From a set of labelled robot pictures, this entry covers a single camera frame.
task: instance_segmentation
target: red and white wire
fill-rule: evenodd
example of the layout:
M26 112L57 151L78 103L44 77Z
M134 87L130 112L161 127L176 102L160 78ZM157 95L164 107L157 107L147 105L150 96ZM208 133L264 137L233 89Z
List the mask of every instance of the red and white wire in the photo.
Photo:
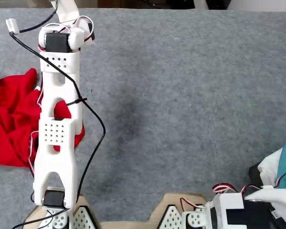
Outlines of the red and white wire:
M280 176L277 180L276 180L276 185L274 187L278 187L280 184L281 179L286 176L286 173L284 173L282 176Z
M184 211L184 206L183 206L183 202L182 202L182 201L184 201L184 202L187 203L188 205L192 206L193 208L205 208L205 206L200 206L200 205L193 204L192 202L190 202L190 201L187 200L186 198L181 197L181 198L180 198L180 204L181 204L182 211Z
M254 187L254 188L259 189L259 190L261 189L260 187L255 186L255 185L245 185L245 186L242 188L242 190L240 191L241 194L244 194L244 193L246 192L246 190L247 190L248 187Z
M226 193L228 190L237 192L237 190L232 185L227 183L214 185L212 189L214 193Z

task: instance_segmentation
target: perforated panel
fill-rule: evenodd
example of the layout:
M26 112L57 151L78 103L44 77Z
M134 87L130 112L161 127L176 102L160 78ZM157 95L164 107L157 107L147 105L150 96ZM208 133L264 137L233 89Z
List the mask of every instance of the perforated panel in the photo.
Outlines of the perforated panel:
M158 229L181 229L181 215L175 205L169 205Z
M43 123L43 138L47 145L61 146L66 141L67 125L63 121L49 120Z
M77 73L80 70L79 52L41 52L41 55L62 69L65 73ZM58 71L41 59L41 71L57 73Z
M97 229L86 208L80 207L74 215L73 229Z

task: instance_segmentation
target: black cable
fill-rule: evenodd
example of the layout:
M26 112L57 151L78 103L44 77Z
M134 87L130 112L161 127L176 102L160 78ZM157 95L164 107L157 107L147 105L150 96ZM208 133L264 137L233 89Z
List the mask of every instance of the black cable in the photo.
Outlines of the black cable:
M92 154L91 154L91 156L90 156L90 158L89 158L89 161L88 161L88 163L87 163L87 165L86 165L86 168L85 168L84 172L82 173L82 177L81 177L81 180L80 180L80 184L79 184L78 189L77 189L76 202L78 201L78 198L80 197L81 188L82 188L82 183L83 183L83 181L84 181L84 178L85 178L85 175L86 175L86 173L87 173L88 167L89 167L89 165L90 165L90 163L91 163L91 161L92 161L92 159L93 159L93 157L94 157L96 151L98 150L100 144L102 143L102 141L103 141L103 139L104 139L104 137L105 137L105 135L106 135L106 127L105 127L105 125L104 125L102 119L101 119L101 118L98 116L98 114L87 104L86 101L83 101L82 103L86 105L86 107L94 114L94 116L95 116L95 117L99 120L99 122L101 123L102 128L103 128L103 135L101 136L101 138L100 138L98 144L97 144L96 147L94 148L94 151L92 152Z
M35 203L35 201L33 200L33 195L34 195L34 191L32 192L31 196L30 196L30 199L33 203Z
M49 17L47 17L45 20L43 20L42 22L40 22L37 25L34 25L34 26L27 28L27 29L20 30L19 33L29 32L29 31L35 30L35 29L39 28L40 26L44 25L45 23L47 23L55 15L55 13L58 9L58 0L56 0L55 2L56 2L55 10L53 11L53 13L51 13L51 15Z
M57 213L55 213L55 214L53 214L53 215L47 216L47 217L43 217L43 218L40 218L40 219L32 220L32 221L29 221L29 222L20 223L20 224L14 226L12 229L16 229L16 228L18 228L18 227L23 227L23 226L28 225L28 224L31 224L31 223L37 223L37 222L43 221L43 220L45 220L45 219L53 218L54 216L57 216L57 215L59 215L59 214L65 212L65 211L67 211L67 210L69 210L69 209L66 208L66 209L64 209L64 210L62 210L62 211L59 211L59 212L57 212Z
M44 225L44 226L42 226L42 227L40 227L40 228L37 228L37 229L46 228L47 226L49 226L49 225L50 225L50 223L52 223L52 221L53 221L53 216L52 216L52 218L51 218L50 222L49 222L47 225Z

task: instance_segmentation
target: white bracket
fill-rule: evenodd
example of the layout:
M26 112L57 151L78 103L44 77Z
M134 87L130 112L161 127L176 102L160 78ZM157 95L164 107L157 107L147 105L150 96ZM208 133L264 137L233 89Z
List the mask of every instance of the white bracket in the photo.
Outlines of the white bracket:
M73 209L77 194L77 169L74 158L74 120L43 117L39 120L39 147L33 183L35 204L42 206L47 180L57 173L65 189L64 206ZM60 146L60 152L53 146Z

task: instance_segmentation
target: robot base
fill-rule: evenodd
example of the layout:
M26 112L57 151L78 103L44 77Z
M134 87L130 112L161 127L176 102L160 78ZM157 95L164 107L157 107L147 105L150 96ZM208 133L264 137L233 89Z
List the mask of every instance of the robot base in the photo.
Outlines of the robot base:
M206 200L201 196L201 195L195 195L195 194L185 194L185 193L166 193L161 200L161 202L158 204L158 206L153 210L153 212L150 215L150 218L147 222L136 222L136 221L119 221L119 222L101 222L99 223L97 220L94 220L94 226L95 229L156 229L159 226L159 222L162 221L163 215L167 210L168 205L175 205L177 210L179 212L182 212L181 205L180 205L180 197L184 197L188 199L189 201L196 203L196 204L205 204ZM78 200L78 205L76 208L75 212L78 212L78 210L81 210L82 208L89 209L88 203L85 200L83 196L80 196ZM185 210L193 210L193 208L186 206ZM93 212L91 212L91 219L93 222L93 219L96 219ZM77 218L78 219L83 219L83 213L80 214L80 217L78 217L77 213ZM26 218L27 221L43 218L47 215L48 213L42 208L42 207L37 207L34 209L34 211ZM41 223L34 223L34 224L28 224L23 227L23 229L37 229L38 227L41 226ZM52 229L53 227L45 227L43 229ZM85 225L85 227L82 227L80 224L80 227L78 227L77 224L77 229L89 229L89 225Z

